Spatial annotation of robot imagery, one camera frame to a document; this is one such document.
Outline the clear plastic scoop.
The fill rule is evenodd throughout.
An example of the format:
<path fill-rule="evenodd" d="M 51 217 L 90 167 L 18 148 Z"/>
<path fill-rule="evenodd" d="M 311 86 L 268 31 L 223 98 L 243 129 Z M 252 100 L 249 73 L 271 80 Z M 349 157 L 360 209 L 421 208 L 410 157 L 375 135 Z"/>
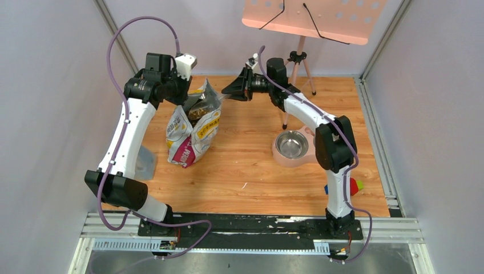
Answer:
<path fill-rule="evenodd" d="M 197 103 L 194 106 L 194 109 L 196 110 L 201 109 L 208 112 L 214 111 L 221 106 L 222 102 L 225 99 L 228 99 L 229 97 L 230 97 L 229 94 L 218 94 L 217 96 L 213 96 L 211 98 L 205 99 Z"/>

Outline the pet food bag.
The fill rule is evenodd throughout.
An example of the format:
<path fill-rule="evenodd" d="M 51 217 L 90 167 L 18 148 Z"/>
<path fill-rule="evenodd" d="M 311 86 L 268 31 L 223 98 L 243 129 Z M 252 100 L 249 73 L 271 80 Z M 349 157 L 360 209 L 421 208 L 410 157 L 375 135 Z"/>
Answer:
<path fill-rule="evenodd" d="M 206 78 L 183 105 L 176 106 L 166 128 L 167 162 L 187 168 L 205 155 L 219 129 L 221 106 L 211 112 L 194 106 L 218 94 Z"/>

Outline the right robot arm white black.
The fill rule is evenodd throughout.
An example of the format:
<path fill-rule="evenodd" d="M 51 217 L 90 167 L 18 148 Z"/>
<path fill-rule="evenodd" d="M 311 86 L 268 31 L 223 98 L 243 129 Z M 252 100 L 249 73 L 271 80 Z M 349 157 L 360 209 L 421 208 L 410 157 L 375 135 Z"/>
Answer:
<path fill-rule="evenodd" d="M 326 230 L 329 236 L 341 238 L 355 220 L 348 184 L 350 171 L 358 159 L 350 120 L 346 116 L 331 115 L 313 104 L 289 82 L 287 68 L 281 58 L 267 60 L 266 68 L 259 73 L 254 71 L 256 65 L 255 59 L 250 58 L 222 93 L 238 101 L 251 100 L 255 92 L 267 93 L 274 106 L 294 116 L 314 132 L 316 159 L 326 171 L 328 181 Z"/>

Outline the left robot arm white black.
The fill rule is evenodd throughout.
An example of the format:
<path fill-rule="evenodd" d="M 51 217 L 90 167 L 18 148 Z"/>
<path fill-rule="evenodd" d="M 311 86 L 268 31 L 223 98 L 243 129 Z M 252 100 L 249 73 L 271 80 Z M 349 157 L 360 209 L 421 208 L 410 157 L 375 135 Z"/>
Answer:
<path fill-rule="evenodd" d="M 123 207 L 153 220 L 153 229 L 162 236 L 174 231 L 172 209 L 150 196 L 147 185 L 135 179 L 136 162 L 159 104 L 166 100 L 182 105 L 187 100 L 196 64 L 197 58 L 187 53 L 175 57 L 148 53 L 145 68 L 124 85 L 120 119 L 103 160 L 84 176 L 100 204 Z"/>

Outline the left steel bowl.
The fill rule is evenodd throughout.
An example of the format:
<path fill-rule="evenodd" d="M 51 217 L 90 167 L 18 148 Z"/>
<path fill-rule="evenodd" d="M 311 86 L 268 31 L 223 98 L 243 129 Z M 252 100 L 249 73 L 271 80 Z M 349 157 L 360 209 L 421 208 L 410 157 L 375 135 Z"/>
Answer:
<path fill-rule="evenodd" d="M 285 158 L 302 158 L 309 148 L 307 138 L 298 131 L 288 130 L 280 133 L 275 140 L 276 150 Z"/>

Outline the pink double bowl feeder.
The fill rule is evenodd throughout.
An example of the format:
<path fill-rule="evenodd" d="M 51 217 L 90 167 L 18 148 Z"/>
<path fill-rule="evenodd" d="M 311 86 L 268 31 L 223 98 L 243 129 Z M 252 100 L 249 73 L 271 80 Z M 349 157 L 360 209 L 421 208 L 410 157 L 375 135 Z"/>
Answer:
<path fill-rule="evenodd" d="M 277 164 L 288 168 L 317 163 L 314 133 L 307 126 L 281 132 L 272 143 L 272 155 Z"/>

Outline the pink music stand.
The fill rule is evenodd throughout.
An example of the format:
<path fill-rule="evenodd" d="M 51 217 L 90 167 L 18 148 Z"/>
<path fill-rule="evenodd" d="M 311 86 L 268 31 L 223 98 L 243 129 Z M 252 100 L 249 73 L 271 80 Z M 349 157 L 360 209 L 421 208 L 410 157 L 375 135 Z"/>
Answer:
<path fill-rule="evenodd" d="M 312 49 L 320 57 L 312 62 L 326 74 L 361 72 L 363 61 L 376 47 L 374 32 L 382 34 L 386 1 L 246 1 L 242 23 L 259 30 L 296 35 L 299 38 L 290 82 L 294 83 L 302 59 L 305 41 L 318 40 Z"/>

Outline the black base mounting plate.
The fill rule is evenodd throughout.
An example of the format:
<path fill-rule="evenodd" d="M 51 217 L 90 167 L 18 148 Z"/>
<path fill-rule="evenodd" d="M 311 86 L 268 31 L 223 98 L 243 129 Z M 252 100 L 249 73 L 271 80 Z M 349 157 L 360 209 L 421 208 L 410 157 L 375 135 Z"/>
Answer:
<path fill-rule="evenodd" d="M 177 246 L 187 248 L 195 243 L 206 249 L 263 249 L 307 250 L 314 247 L 314 240 L 362 240 L 358 220 L 344 228 L 334 228 L 325 217 L 288 215 L 237 215 L 223 213 L 181 213 L 171 219 L 181 228 L 169 228 L 140 221 L 139 236 L 173 236 Z"/>

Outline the colourful toy block set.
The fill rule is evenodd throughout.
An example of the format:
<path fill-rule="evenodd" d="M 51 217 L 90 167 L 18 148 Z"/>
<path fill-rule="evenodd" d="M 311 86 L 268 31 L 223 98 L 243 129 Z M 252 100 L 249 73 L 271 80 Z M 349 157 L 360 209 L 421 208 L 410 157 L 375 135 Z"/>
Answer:
<path fill-rule="evenodd" d="M 349 190 L 350 196 L 354 196 L 357 194 L 359 191 L 364 189 L 364 185 L 362 181 L 356 180 L 354 178 L 349 179 L 349 187 L 346 188 Z"/>

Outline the aluminium frame rail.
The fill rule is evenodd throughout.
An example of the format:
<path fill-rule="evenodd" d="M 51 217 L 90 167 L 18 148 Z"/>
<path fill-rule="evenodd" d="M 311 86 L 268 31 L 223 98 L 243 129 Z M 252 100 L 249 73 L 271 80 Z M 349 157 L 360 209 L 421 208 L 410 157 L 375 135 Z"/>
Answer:
<path fill-rule="evenodd" d="M 360 245 L 364 258 L 381 260 L 400 246 L 417 273 L 434 268 L 418 221 L 408 217 L 358 217 L 335 230 L 323 216 L 176 213 L 176 227 L 152 224 L 119 211 L 107 213 L 118 231 L 104 226 L 96 213 L 84 222 L 70 273 L 84 273 L 93 251 L 140 251 L 176 254 L 315 255 L 322 259 L 353 256 Z"/>

